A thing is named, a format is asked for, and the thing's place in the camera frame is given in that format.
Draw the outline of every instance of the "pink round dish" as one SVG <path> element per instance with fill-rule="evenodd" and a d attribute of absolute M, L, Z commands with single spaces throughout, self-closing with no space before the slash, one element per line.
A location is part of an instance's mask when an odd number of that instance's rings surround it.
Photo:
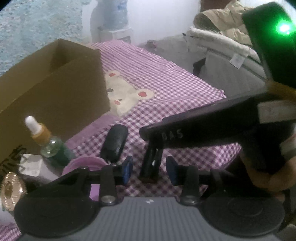
<path fill-rule="evenodd" d="M 97 171 L 97 170 L 101 170 L 102 167 L 105 165 L 107 165 L 107 163 L 103 158 L 95 157 L 95 156 L 80 156 L 70 161 L 70 163 L 64 167 L 62 175 L 65 175 L 79 167 L 89 167 L 90 171 Z M 99 190 L 100 190 L 100 184 L 92 184 L 89 197 L 94 201 L 98 201 Z"/>

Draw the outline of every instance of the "brown cloth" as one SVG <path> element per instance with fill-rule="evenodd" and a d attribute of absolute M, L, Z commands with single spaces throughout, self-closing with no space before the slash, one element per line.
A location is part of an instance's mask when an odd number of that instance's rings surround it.
<path fill-rule="evenodd" d="M 224 9 L 210 9 L 195 16 L 194 26 L 212 30 L 229 37 L 240 44 L 252 45 L 242 14 L 249 10 L 239 1 L 233 0 Z"/>

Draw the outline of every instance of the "red heart cheek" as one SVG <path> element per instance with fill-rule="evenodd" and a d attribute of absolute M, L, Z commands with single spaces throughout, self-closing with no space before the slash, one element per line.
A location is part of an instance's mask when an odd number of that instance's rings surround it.
<path fill-rule="evenodd" d="M 142 91 L 138 94 L 138 96 L 141 96 L 141 97 L 147 97 L 147 94 L 145 91 Z"/>

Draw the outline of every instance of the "cardboard box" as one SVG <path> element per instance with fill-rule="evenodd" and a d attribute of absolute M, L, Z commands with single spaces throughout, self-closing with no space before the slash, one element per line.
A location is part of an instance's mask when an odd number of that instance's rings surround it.
<path fill-rule="evenodd" d="M 39 154 L 26 116 L 66 141 L 109 106 L 99 50 L 59 39 L 26 57 L 0 77 L 0 175 Z"/>

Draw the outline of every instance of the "white dropper cap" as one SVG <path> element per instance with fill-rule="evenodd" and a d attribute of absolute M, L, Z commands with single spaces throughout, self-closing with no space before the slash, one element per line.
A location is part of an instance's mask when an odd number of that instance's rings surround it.
<path fill-rule="evenodd" d="M 42 125 L 39 124 L 32 116 L 27 116 L 25 118 L 25 124 L 31 131 L 32 135 L 36 135 L 42 131 Z"/>

